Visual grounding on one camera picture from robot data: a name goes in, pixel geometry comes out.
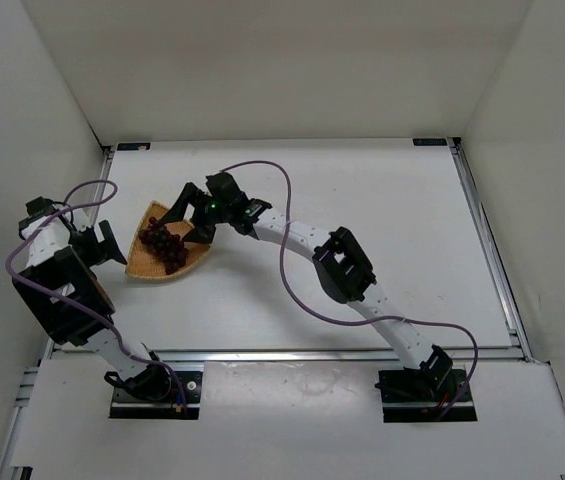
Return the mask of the dark red fake grapes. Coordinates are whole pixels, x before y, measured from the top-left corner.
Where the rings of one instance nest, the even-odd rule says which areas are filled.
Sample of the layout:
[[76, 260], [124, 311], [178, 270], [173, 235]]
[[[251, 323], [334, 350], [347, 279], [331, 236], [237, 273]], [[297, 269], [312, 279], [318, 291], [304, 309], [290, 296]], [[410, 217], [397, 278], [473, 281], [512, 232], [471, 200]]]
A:
[[147, 251], [163, 264], [167, 275], [185, 266], [188, 249], [180, 235], [171, 233], [156, 217], [148, 219], [148, 225], [140, 231], [139, 239]]

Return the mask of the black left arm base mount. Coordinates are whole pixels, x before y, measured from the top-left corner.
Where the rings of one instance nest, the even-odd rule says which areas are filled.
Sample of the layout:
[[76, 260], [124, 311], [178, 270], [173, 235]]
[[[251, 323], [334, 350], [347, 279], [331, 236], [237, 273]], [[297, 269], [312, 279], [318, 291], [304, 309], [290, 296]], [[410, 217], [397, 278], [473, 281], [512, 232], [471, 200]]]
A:
[[109, 408], [112, 419], [197, 420], [203, 371], [186, 367], [175, 371], [180, 383], [163, 367], [150, 365], [135, 377], [122, 380], [115, 371], [104, 375], [113, 388]]

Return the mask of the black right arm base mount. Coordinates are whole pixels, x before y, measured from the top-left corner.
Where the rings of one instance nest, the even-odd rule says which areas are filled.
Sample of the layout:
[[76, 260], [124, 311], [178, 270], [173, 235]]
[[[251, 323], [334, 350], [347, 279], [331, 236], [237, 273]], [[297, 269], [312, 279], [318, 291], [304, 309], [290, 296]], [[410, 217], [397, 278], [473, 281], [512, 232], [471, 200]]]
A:
[[406, 369], [380, 370], [375, 388], [380, 392], [384, 423], [476, 422], [478, 420], [465, 369], [452, 369], [442, 386], [431, 388]]

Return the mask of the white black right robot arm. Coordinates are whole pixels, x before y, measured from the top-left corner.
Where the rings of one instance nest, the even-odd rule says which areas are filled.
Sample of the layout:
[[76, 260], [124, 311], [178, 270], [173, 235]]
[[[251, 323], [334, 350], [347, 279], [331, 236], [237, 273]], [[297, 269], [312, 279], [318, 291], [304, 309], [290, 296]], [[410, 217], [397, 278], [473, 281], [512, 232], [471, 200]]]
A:
[[349, 229], [328, 231], [294, 221], [288, 210], [280, 212], [262, 199], [248, 197], [227, 172], [209, 176], [206, 187], [203, 191], [186, 183], [157, 224], [178, 222], [191, 207], [193, 228], [185, 235], [186, 242], [210, 244], [216, 226], [228, 224], [241, 235], [278, 245], [280, 265], [287, 250], [311, 261], [324, 293], [357, 312], [393, 348], [406, 370], [407, 385], [402, 388], [406, 398], [436, 400], [459, 391], [448, 354], [391, 305], [371, 261]]

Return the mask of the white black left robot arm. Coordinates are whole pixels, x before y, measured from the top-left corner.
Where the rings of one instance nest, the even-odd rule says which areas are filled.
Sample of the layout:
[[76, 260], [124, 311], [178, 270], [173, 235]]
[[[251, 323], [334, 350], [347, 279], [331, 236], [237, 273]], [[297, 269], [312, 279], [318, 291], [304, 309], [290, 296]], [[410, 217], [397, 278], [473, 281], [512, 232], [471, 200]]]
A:
[[64, 212], [66, 203], [37, 197], [26, 204], [18, 224], [27, 255], [17, 273], [7, 260], [12, 284], [56, 344], [82, 347], [112, 370], [107, 383], [141, 401], [177, 401], [176, 375], [141, 343], [129, 343], [114, 325], [114, 305], [92, 271], [107, 261], [127, 263], [108, 221], [90, 222], [83, 209]]

